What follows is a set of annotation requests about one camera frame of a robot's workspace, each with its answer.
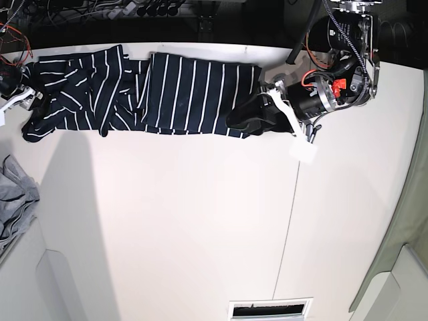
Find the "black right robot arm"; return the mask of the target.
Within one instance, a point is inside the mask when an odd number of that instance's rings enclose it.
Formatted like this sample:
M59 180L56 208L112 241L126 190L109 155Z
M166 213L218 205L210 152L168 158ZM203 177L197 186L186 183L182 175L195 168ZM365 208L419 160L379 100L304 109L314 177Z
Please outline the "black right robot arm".
M22 1L13 15L1 23L1 44L20 43L21 56L13 61L1 55L1 125L6 122L6 111L20 106L31 112L29 122L37 122L47 115L49 109L49 94L45 82L33 62L27 63L33 57L28 37L11 25L12 20L23 9Z

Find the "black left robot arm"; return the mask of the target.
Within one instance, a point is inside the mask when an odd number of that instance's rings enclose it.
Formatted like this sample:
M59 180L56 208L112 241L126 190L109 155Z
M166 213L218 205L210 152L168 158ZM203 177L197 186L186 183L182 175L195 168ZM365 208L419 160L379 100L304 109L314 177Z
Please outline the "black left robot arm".
M379 21L368 8L374 1L315 1L300 44L289 54L292 65L305 48L314 68L288 84L284 74L259 82L250 97L232 110L226 126L243 136L265 132L302 135L313 142L327 114L362 106L378 91Z

